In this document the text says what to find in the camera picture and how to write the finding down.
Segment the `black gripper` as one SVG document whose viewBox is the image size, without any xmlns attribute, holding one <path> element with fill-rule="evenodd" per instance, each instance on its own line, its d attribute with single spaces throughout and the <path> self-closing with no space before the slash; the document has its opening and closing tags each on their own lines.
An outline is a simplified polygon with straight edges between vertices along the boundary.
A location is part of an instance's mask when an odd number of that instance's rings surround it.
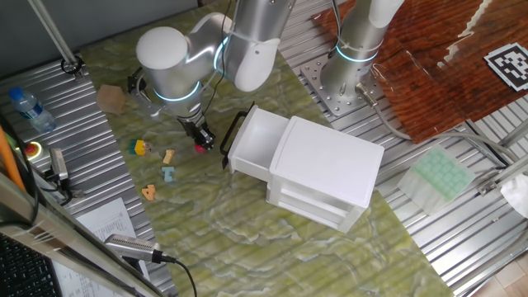
<svg viewBox="0 0 528 297">
<path fill-rule="evenodd" d="M 211 150 L 215 144 L 215 135 L 209 130 L 205 116 L 195 113 L 189 117 L 177 117 L 186 134 L 193 138 L 195 149 Z"/>
</svg>

